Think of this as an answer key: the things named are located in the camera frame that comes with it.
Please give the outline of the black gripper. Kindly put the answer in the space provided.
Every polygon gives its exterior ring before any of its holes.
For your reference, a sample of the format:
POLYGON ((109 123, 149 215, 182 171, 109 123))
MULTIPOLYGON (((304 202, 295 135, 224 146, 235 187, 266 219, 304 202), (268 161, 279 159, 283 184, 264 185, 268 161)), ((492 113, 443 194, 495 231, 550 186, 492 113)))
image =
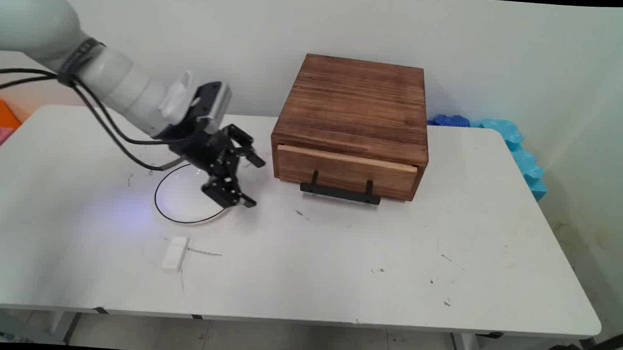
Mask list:
POLYGON ((209 175, 201 191, 223 209, 243 205, 254 208, 257 202, 240 190, 236 180, 238 157, 245 158, 256 168, 266 165, 253 147, 254 139, 237 125, 229 124, 215 134, 203 131, 196 134, 190 127, 168 127, 157 136, 160 141, 191 140, 171 143, 169 148, 186 161, 209 175))

